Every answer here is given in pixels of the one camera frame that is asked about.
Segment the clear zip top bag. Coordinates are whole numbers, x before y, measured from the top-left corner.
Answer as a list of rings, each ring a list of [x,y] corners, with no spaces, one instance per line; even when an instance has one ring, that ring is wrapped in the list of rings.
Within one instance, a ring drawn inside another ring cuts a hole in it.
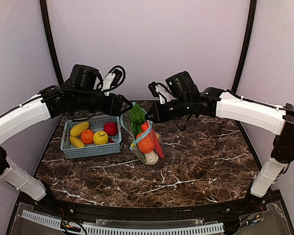
[[[145,119],[146,111],[136,102],[120,117],[123,129],[129,134],[129,149],[145,165],[156,165],[165,159],[161,135],[153,129],[153,122]]]

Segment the white garlic bulb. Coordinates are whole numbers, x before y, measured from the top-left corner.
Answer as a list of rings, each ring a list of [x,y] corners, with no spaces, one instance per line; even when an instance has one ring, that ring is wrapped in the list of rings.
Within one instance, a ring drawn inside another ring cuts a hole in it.
[[[145,165],[155,165],[159,157],[155,153],[155,151],[151,151],[150,153],[142,153],[137,143],[144,138],[147,134],[149,134],[151,127],[148,128],[145,132],[142,130],[141,125],[146,122],[145,119],[146,112],[143,108],[139,106],[138,103],[133,104],[133,108],[129,111],[128,117],[130,120],[130,127],[131,127],[131,133],[133,134],[134,141],[131,144],[131,151],[138,157],[138,159]]]

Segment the orange fruit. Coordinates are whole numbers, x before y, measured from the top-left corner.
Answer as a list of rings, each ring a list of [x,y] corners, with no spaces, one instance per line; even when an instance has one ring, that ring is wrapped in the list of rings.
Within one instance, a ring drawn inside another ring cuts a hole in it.
[[[155,148],[153,139],[150,134],[147,134],[144,138],[142,138],[137,143],[137,145],[138,145],[139,150],[144,154],[150,153]]]

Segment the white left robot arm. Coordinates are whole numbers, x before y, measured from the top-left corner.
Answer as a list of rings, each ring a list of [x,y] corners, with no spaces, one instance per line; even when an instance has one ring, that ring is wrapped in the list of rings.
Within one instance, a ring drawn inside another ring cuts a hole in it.
[[[102,77],[99,70],[86,65],[74,65],[63,84],[40,90],[29,100],[0,115],[0,179],[33,200],[49,200],[53,194],[46,185],[16,165],[2,147],[8,139],[23,130],[66,112],[100,112],[119,117],[132,108],[123,95],[114,94],[126,78],[125,69],[114,66]]]

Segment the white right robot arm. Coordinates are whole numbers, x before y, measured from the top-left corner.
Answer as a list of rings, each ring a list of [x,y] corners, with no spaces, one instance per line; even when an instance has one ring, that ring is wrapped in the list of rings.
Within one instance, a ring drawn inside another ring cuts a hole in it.
[[[294,107],[289,103],[267,104],[213,87],[200,92],[187,71],[167,78],[165,85],[152,82],[148,88],[159,98],[145,116],[154,123],[206,116],[247,123],[275,135],[272,152],[250,187],[255,197],[263,197],[294,160]]]

